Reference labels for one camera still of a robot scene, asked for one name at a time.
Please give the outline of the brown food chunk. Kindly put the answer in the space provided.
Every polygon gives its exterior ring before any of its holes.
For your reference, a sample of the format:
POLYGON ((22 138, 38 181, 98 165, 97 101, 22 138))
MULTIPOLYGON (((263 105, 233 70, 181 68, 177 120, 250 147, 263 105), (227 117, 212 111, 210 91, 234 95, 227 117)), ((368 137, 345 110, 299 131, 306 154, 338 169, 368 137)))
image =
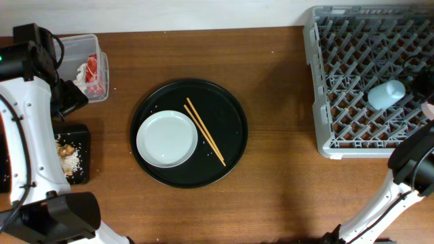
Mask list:
POLYGON ((61 158, 69 157, 75 152, 75 148, 69 144, 61 146, 57 144, 58 156, 61 158))

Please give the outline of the round black serving tray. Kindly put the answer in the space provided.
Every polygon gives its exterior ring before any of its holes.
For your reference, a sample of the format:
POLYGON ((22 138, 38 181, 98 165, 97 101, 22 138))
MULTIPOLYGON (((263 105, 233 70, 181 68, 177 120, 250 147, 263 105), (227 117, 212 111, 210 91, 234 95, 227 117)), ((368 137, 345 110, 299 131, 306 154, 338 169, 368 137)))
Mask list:
POLYGON ((130 132, 132 154, 149 176, 176 188, 199 188, 225 177, 242 158, 248 141, 248 122, 240 103, 223 87, 201 79, 179 79, 157 89, 140 104, 130 132), (224 157, 226 167, 197 126, 196 149, 183 164, 159 168, 148 164, 139 155, 133 137, 144 120, 163 110, 178 111, 191 119, 183 107, 184 104, 189 107, 186 98, 190 98, 199 113, 224 157))

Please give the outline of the grey dishwasher rack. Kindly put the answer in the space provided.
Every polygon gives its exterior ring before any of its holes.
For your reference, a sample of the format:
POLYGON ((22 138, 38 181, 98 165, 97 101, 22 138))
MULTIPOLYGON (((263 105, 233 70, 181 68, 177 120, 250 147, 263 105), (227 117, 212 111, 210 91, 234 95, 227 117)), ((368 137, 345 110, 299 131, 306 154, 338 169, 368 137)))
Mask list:
POLYGON ((430 5, 316 6, 303 29, 317 147, 330 159, 387 158, 427 123, 410 88, 433 70, 430 5), (368 92, 390 80, 405 96, 376 110, 368 92))

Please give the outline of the white plate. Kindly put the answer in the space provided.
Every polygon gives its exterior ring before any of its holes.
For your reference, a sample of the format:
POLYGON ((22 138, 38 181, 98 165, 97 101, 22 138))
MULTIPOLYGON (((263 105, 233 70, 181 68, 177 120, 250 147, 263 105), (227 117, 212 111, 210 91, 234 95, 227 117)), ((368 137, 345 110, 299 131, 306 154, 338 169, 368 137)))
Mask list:
POLYGON ((185 114, 163 110, 144 120, 133 142, 148 164, 176 167, 193 155, 198 142, 197 128, 185 114))

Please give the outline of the red snack wrapper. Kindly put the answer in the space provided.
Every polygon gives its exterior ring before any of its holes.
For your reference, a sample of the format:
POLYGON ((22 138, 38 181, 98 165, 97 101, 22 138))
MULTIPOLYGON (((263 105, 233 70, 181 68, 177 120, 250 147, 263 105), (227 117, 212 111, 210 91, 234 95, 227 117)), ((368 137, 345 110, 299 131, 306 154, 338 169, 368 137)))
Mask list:
POLYGON ((105 92, 104 85, 98 80, 98 59, 97 55, 93 54, 87 59, 85 83, 88 93, 91 95, 100 96, 105 92))

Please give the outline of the black rectangular tray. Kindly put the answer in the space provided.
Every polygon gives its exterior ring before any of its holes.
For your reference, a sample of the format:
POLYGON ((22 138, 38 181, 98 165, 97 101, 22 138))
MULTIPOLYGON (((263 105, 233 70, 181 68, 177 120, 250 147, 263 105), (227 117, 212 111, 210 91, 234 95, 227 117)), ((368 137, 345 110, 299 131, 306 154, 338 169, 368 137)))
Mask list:
MULTIPOLYGON (((54 137, 60 135, 68 143, 80 145, 80 156, 82 170, 73 174, 72 177, 66 177, 70 185, 86 184, 90 179, 90 156, 91 156, 91 136, 86 125, 69 125, 60 126, 54 129, 54 137)), ((11 169, 9 155, 7 151, 5 136, 1 131, 1 193, 9 193, 11 190, 11 169)))

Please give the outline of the clear plastic bin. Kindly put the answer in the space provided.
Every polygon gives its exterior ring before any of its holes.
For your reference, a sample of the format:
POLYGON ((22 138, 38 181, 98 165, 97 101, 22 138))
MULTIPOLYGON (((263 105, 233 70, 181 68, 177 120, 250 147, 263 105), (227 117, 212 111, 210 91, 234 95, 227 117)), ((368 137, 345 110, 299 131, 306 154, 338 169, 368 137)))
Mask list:
POLYGON ((77 35, 61 38, 63 49, 56 43, 57 59, 62 61, 58 74, 65 81, 76 79, 77 69, 87 63, 89 56, 96 54, 98 59, 98 80, 104 85, 105 92, 100 95, 91 95, 87 90, 90 103, 105 101, 109 96, 109 63, 107 55, 100 49, 97 36, 94 34, 77 35))

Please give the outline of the white bowl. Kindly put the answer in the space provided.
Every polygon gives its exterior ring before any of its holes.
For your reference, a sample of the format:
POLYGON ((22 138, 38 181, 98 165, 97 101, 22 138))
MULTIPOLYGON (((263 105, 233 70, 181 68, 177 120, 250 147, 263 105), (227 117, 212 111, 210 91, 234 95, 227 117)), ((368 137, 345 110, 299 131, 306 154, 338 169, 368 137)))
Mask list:
POLYGON ((421 111, 423 112, 424 116, 433 121, 434 120, 434 105, 430 104, 428 102, 425 102, 421 104, 421 111))

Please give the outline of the wooden chopstick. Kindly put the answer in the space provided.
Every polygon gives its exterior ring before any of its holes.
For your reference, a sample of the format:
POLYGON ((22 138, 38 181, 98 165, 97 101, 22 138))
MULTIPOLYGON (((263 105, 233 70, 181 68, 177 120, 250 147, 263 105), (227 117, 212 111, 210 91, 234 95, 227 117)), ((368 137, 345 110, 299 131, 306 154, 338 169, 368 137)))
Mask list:
POLYGON ((191 116, 191 119, 193 120, 194 124, 199 128, 199 131, 201 132, 201 134, 203 135, 203 137, 205 138, 205 140, 207 141, 207 143, 210 145, 211 149, 214 151, 214 154, 218 157, 218 159, 223 164, 223 166, 226 167, 226 163, 224 162, 223 158, 219 155, 219 153, 216 150, 216 147, 211 142, 211 140, 209 139, 208 135, 203 130, 202 126, 200 126, 199 122, 196 120, 196 118, 194 117, 194 115, 192 114, 192 112, 190 111, 190 109, 187 107, 186 104, 184 104, 183 107, 187 111, 187 113, 191 116))
POLYGON ((219 151, 214 139, 212 138, 210 132, 208 131, 207 127, 205 126, 204 122, 202 121, 201 117, 199 116, 199 113, 197 112, 197 110, 195 109, 193 103, 191 102, 190 98, 186 98, 186 101, 189 104, 189 109, 192 112, 192 114, 194 115, 194 117, 196 118, 196 120, 199 122, 200 126, 202 126, 203 130, 205 131, 205 133, 208 135, 209 139, 211 140, 211 142, 214 144, 214 146, 216 147, 217 152, 219 153, 219 155, 223 158, 221 152, 219 151))

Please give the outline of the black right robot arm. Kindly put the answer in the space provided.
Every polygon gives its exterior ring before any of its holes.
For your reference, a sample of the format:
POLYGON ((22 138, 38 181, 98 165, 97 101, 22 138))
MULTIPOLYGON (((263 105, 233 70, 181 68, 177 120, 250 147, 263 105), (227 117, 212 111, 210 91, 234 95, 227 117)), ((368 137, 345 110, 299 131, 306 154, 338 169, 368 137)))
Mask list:
POLYGON ((433 121, 393 151, 387 176, 372 200, 353 218, 320 238, 320 243, 374 243, 407 208, 433 194, 433 121))

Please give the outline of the white tissue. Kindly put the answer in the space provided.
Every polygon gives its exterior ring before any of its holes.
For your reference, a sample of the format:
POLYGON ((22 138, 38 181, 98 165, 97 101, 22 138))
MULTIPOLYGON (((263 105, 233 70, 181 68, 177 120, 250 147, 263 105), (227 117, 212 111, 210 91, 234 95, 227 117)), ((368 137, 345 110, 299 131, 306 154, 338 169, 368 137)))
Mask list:
POLYGON ((86 74, 87 74, 87 64, 82 64, 77 69, 77 76, 73 83, 81 90, 81 92, 87 95, 87 85, 86 85, 86 74))

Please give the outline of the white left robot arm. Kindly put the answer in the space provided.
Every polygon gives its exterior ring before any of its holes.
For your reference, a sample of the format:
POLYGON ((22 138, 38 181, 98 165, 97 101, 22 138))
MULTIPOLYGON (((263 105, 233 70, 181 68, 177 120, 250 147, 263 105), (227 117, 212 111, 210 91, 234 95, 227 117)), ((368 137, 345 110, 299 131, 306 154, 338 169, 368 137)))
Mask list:
POLYGON ((1 119, 12 170, 12 209, 1 230, 27 243, 131 243, 102 220, 96 197, 71 192, 58 158, 52 108, 63 81, 46 44, 1 49, 1 119))

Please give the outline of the light blue plastic cup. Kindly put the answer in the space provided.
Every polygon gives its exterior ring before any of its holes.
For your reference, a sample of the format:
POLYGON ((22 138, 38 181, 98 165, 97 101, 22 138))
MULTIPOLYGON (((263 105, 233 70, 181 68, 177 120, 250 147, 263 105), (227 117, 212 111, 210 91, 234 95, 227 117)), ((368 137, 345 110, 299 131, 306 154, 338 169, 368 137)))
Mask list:
POLYGON ((390 80, 372 88, 368 92, 368 102, 376 110, 386 109, 394 105, 406 94, 404 84, 398 80, 390 80))

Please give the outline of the rice and noodle scraps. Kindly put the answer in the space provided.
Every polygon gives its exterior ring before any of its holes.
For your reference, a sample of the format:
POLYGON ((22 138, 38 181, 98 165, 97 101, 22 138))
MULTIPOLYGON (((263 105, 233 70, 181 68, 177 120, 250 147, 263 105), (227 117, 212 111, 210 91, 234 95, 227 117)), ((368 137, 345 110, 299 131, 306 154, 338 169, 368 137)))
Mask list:
POLYGON ((60 160, 60 166, 62 168, 62 171, 66 177, 72 177, 74 173, 81 171, 81 156, 80 156, 80 145, 76 146, 74 143, 68 143, 65 139, 62 139, 60 135, 57 135, 55 138, 56 144, 60 144, 61 146, 64 146, 66 144, 69 144, 75 148, 75 152, 65 158, 59 157, 60 160))

